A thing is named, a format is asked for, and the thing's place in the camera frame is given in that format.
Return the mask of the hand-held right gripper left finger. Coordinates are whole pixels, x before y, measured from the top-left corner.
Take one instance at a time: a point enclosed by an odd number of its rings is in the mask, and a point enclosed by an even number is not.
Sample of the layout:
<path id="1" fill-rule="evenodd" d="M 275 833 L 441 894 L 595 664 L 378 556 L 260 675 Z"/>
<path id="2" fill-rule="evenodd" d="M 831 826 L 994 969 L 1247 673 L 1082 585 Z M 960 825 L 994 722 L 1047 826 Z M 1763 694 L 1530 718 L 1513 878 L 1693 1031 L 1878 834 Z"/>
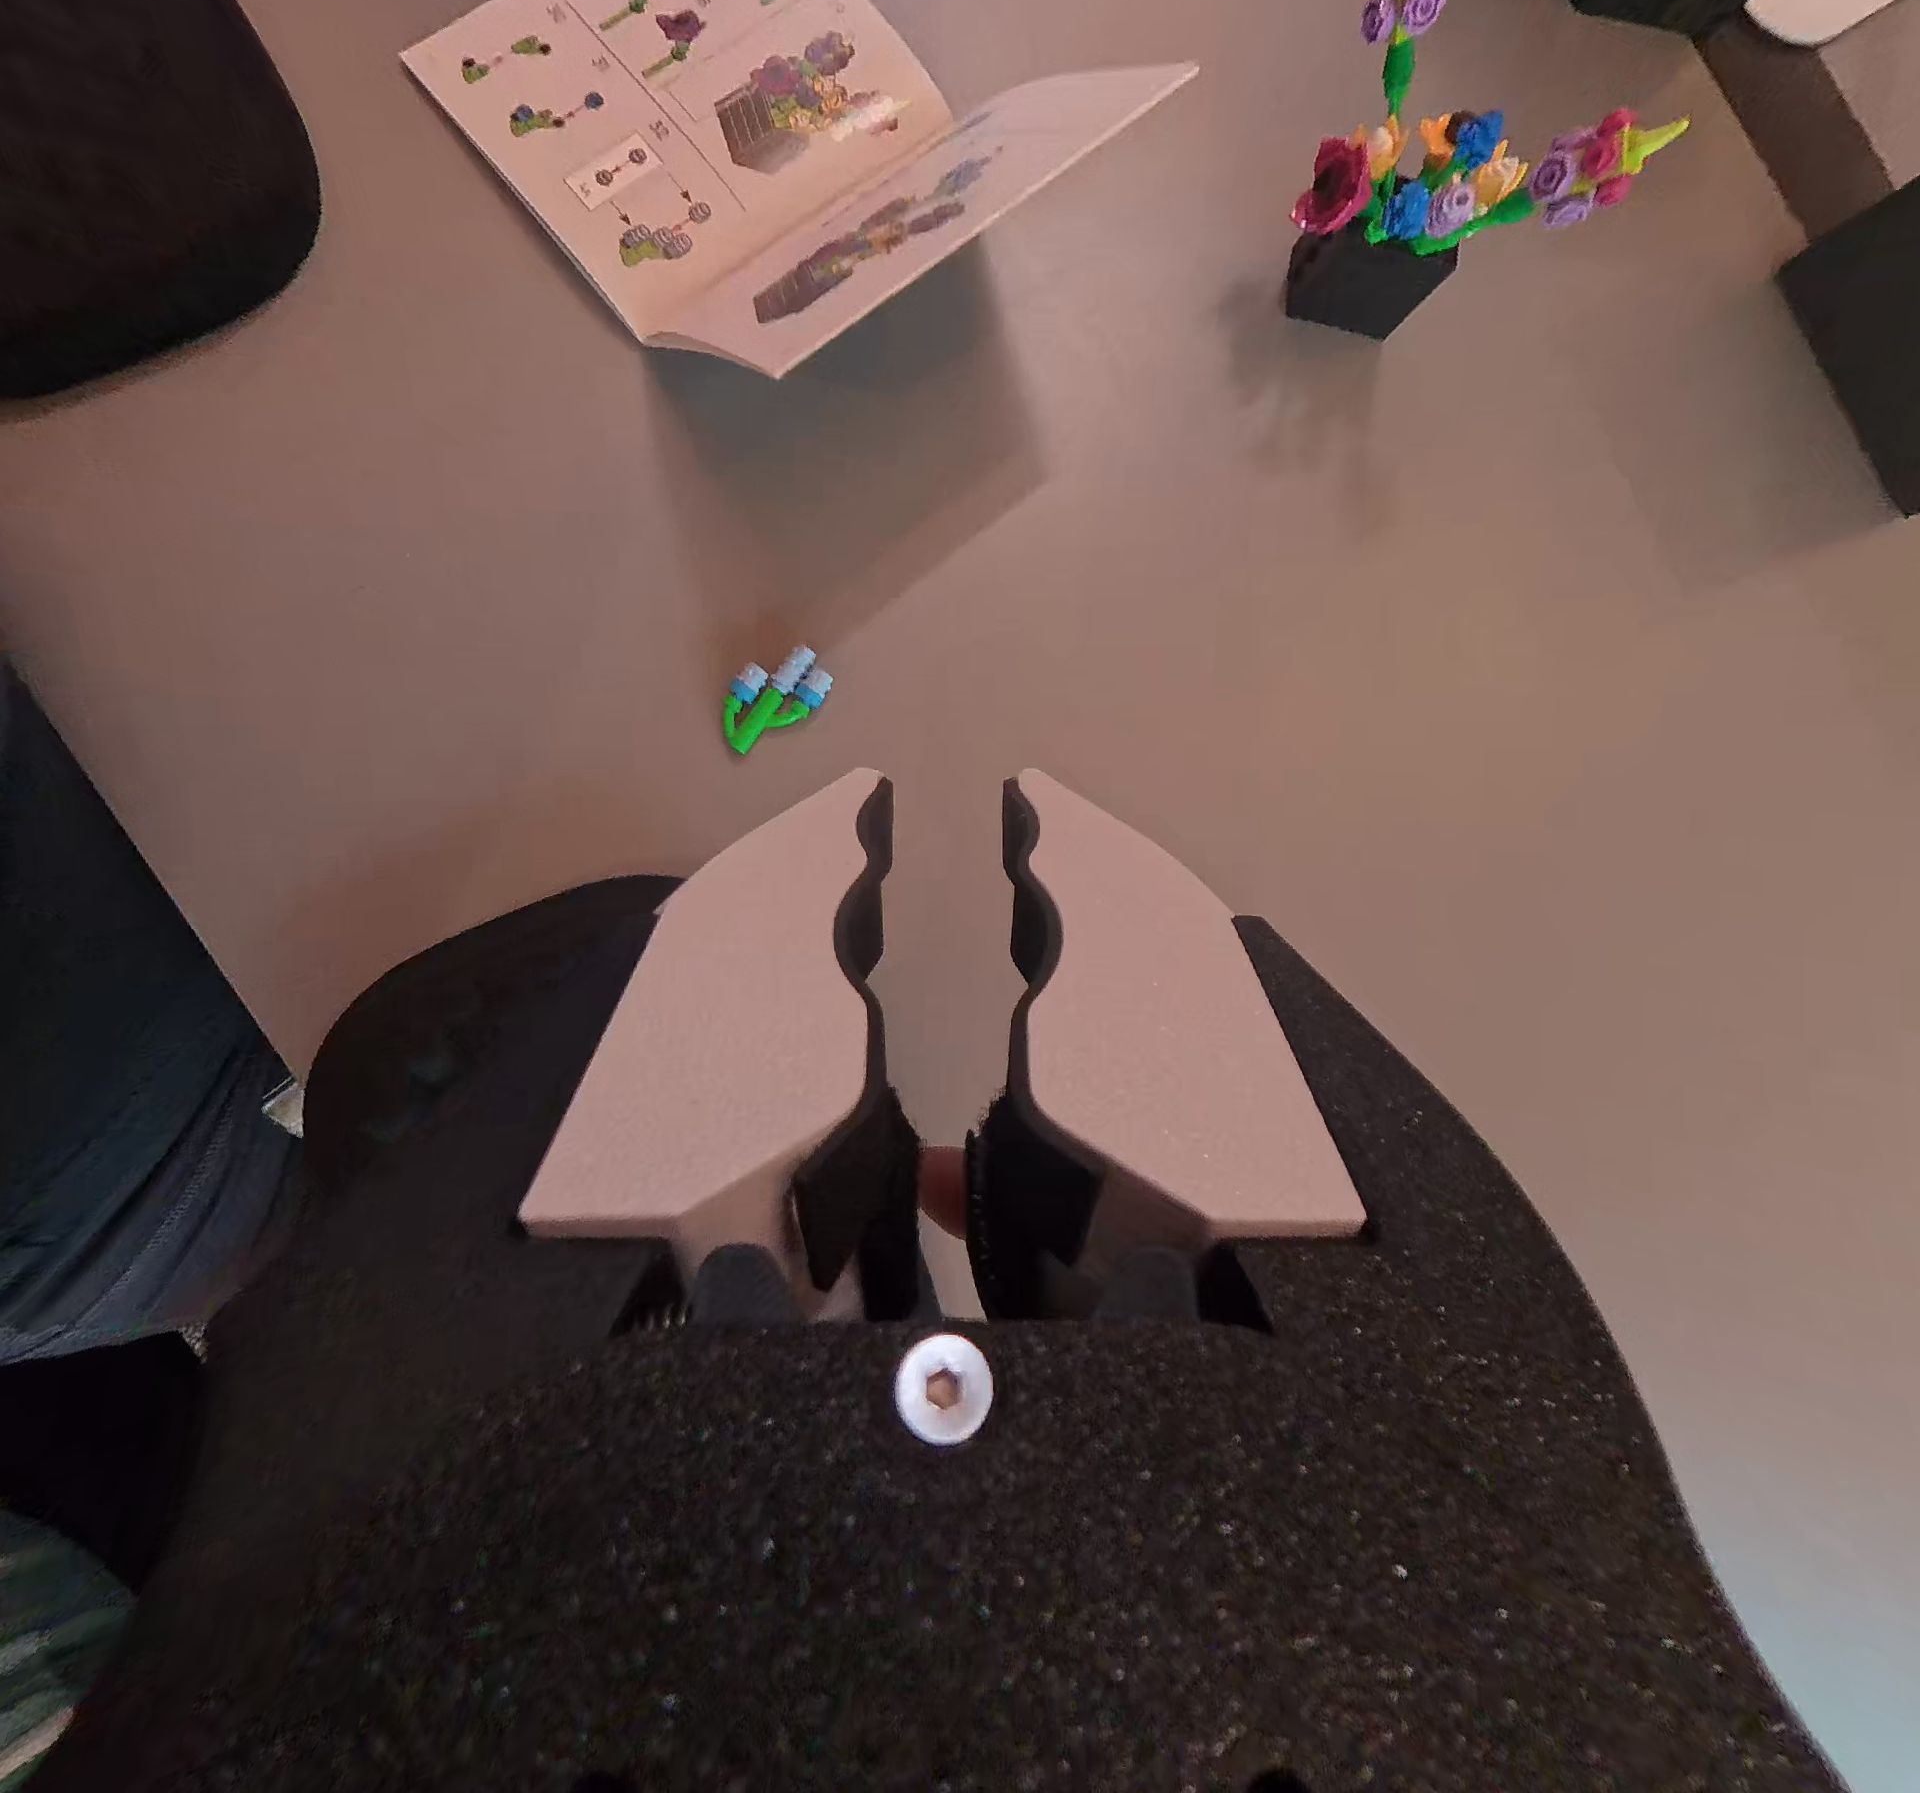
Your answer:
<path id="1" fill-rule="evenodd" d="M 518 1207 L 532 1238 L 652 1238 L 684 1284 L 757 1248 L 811 1316 L 923 1301 L 921 1145 L 870 987 L 893 785 L 856 769 L 668 894 Z"/>

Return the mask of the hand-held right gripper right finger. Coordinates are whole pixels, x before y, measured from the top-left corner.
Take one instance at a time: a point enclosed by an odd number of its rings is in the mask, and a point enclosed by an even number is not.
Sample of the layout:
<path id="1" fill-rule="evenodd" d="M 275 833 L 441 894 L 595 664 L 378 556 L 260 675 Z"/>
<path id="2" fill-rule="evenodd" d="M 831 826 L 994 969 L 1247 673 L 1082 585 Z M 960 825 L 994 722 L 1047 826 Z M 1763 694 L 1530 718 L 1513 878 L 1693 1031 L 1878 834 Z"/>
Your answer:
<path id="1" fill-rule="evenodd" d="M 966 1143 L 987 1316 L 1091 1316 L 1142 1254 L 1207 1307 L 1230 1246 L 1359 1236 L 1357 1181 L 1221 895 L 1037 769 L 1004 783 L 1002 863 L 1022 987 Z"/>

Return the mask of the green lego sprig blue buds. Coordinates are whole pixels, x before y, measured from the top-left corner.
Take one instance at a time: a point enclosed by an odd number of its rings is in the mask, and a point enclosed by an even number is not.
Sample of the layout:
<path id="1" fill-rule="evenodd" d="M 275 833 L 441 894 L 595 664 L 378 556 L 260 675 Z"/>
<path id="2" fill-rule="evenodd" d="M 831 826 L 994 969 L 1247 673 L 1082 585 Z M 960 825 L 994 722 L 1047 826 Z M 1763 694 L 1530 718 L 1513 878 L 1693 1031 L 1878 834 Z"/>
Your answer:
<path id="1" fill-rule="evenodd" d="M 795 648 L 774 670 L 746 664 L 732 681 L 722 711 L 728 745 L 750 753 L 774 734 L 804 724 L 827 700 L 834 676 L 809 645 Z"/>

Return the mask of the lego flower bouquet model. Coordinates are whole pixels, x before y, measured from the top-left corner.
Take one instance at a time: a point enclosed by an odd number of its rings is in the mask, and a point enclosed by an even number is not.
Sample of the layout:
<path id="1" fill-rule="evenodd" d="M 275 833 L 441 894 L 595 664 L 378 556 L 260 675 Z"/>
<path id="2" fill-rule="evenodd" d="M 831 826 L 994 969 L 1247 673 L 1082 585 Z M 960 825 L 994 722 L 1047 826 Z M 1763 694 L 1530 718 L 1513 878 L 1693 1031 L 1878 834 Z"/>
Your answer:
<path id="1" fill-rule="evenodd" d="M 1414 121 L 1420 43 L 1451 0 L 1365 0 L 1359 30 L 1381 53 L 1382 114 L 1322 138 L 1292 205 L 1287 317 L 1388 340 L 1457 270 L 1461 248 L 1535 223 L 1563 231 L 1616 208 L 1687 118 L 1647 125 L 1631 108 L 1558 133 L 1541 160 L 1513 149 L 1498 108 Z"/>

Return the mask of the lego instruction booklet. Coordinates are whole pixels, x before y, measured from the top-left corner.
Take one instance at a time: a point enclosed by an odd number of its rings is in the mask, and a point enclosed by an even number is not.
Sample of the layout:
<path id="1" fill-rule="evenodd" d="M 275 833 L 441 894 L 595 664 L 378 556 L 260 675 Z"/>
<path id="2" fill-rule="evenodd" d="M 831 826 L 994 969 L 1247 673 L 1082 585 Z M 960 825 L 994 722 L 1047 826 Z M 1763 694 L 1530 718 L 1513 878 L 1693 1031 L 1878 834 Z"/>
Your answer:
<path id="1" fill-rule="evenodd" d="M 957 114 L 870 0 L 491 0 L 400 59 L 641 344 L 771 380 L 1199 73 Z"/>

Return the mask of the person's blue jeans leg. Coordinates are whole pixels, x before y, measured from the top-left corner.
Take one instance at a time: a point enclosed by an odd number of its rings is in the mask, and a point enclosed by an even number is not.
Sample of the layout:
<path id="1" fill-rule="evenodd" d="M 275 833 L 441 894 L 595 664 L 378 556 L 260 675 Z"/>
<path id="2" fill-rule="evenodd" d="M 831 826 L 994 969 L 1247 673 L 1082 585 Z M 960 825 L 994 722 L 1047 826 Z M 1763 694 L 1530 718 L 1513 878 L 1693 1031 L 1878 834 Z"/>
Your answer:
<path id="1" fill-rule="evenodd" d="M 194 1331 L 294 1212 L 288 1066 L 2 668 L 2 1360 Z"/>

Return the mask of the black rectangular block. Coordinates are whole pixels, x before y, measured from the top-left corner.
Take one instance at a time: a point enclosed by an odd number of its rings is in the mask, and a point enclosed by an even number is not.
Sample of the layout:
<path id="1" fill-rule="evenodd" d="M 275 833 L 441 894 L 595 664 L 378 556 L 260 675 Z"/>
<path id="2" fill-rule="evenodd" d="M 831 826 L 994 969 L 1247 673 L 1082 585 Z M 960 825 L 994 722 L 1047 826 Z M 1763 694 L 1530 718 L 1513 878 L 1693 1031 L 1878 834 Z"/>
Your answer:
<path id="1" fill-rule="evenodd" d="M 1916 514 L 1918 180 L 1813 240 L 1776 282 L 1889 500 Z"/>

